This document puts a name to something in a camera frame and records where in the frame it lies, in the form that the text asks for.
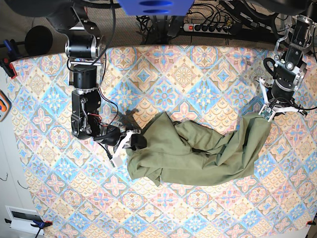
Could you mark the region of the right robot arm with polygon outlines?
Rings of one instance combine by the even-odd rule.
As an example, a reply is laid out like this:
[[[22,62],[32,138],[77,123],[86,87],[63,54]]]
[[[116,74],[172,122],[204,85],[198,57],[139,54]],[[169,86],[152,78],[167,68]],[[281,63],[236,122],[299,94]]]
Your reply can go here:
[[[119,149],[143,149],[147,141],[140,130],[129,127],[124,131],[118,126],[104,123],[98,112],[103,96],[99,81],[106,69],[102,59],[108,47],[97,25],[90,21],[84,6],[65,1],[48,17],[55,30],[67,37],[65,54],[67,67],[72,73],[69,84],[72,92],[72,134],[78,139],[93,138],[97,143]]]

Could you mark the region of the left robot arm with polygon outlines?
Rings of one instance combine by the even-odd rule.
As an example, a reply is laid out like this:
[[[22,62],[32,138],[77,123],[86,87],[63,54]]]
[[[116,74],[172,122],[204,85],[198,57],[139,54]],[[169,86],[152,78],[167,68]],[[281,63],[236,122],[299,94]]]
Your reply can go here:
[[[294,104],[294,92],[300,88],[307,73],[307,64],[302,58],[313,46],[313,33],[317,25],[309,16],[297,15],[288,49],[283,54],[279,54],[277,52],[279,44],[288,39],[291,23],[292,20],[288,17],[285,34],[275,44],[274,58],[264,59],[264,67],[272,76],[269,103],[280,107]]]

